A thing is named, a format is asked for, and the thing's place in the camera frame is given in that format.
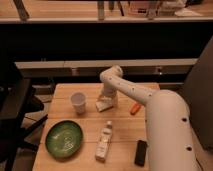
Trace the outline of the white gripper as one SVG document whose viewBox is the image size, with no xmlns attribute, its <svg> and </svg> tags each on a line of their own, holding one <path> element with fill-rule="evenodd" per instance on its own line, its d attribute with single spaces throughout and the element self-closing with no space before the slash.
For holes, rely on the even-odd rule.
<svg viewBox="0 0 213 171">
<path fill-rule="evenodd" d="M 118 101 L 117 92 L 107 93 L 102 91 L 100 95 L 98 96 L 97 101 L 111 101 L 113 103 L 113 107 L 116 107 L 117 101 Z"/>
</svg>

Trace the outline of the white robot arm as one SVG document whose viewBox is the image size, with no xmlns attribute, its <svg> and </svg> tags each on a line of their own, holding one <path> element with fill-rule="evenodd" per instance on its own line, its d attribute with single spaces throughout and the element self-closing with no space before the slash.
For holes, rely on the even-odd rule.
<svg viewBox="0 0 213 171">
<path fill-rule="evenodd" d="M 100 80 L 103 96 L 121 92 L 145 107 L 149 171 L 198 171 L 190 110 L 179 94 L 125 80 L 118 65 L 102 71 Z"/>
</svg>

